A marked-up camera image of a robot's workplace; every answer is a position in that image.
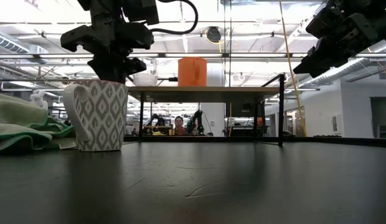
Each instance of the wooden shelf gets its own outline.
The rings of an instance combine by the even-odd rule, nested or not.
[[[279,93],[278,87],[178,87],[178,86],[134,86],[128,93],[145,102],[161,103],[229,103],[261,102]]]

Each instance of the cable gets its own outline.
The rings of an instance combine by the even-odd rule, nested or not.
[[[205,116],[205,119],[207,120],[208,127],[210,128],[210,132],[213,133],[212,130],[211,130],[211,125],[210,125],[210,123],[208,122],[207,115],[205,115],[205,112],[204,112],[204,111],[203,111],[203,114],[204,114],[204,116]]]
[[[232,135],[232,103],[229,104],[229,108],[230,108],[230,112],[229,112],[229,116],[230,116],[229,137],[230,137],[230,135]]]
[[[194,15],[195,15],[195,18],[194,18],[194,23],[193,23],[193,26],[188,29],[188,30],[185,30],[185,31],[173,31],[173,30],[167,30],[167,29],[160,29],[160,28],[153,28],[151,29],[150,31],[151,32],[163,32],[163,33],[166,33],[166,34],[174,34],[174,35],[183,35],[183,34],[189,34],[191,33],[195,27],[197,26],[197,23],[199,22],[199,12],[197,12],[197,8],[193,5],[192,2],[190,2],[189,0],[158,0],[159,2],[163,2],[163,3],[170,3],[170,2],[174,2],[174,1],[181,1],[181,2],[184,2],[188,5],[190,5],[194,11]]]
[[[301,100],[299,99],[299,93],[298,93],[298,90],[297,90],[297,84],[295,83],[295,77],[294,77],[294,73],[293,73],[293,68],[291,67],[290,51],[288,50],[288,42],[287,42],[286,24],[285,24],[285,19],[283,17],[283,6],[281,5],[281,0],[279,0],[279,6],[280,6],[281,22],[283,23],[283,33],[285,35],[285,44],[286,44],[286,53],[287,53],[287,59],[288,59],[288,66],[289,66],[289,69],[290,69],[291,79],[292,79],[293,84],[294,84],[294,92],[295,92],[295,97],[297,98],[299,117],[301,118],[301,125],[302,125],[302,127],[304,129],[304,135],[305,135],[305,137],[307,137],[308,134],[306,132],[305,120],[303,118],[303,112],[301,110]]]

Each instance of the patterned mug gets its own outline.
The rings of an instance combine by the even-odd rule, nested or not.
[[[126,85],[92,80],[64,89],[64,107],[74,125],[80,151],[120,150],[126,122]]]

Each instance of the orange bucket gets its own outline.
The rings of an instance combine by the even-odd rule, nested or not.
[[[207,61],[199,57],[180,59],[178,86],[207,86]]]

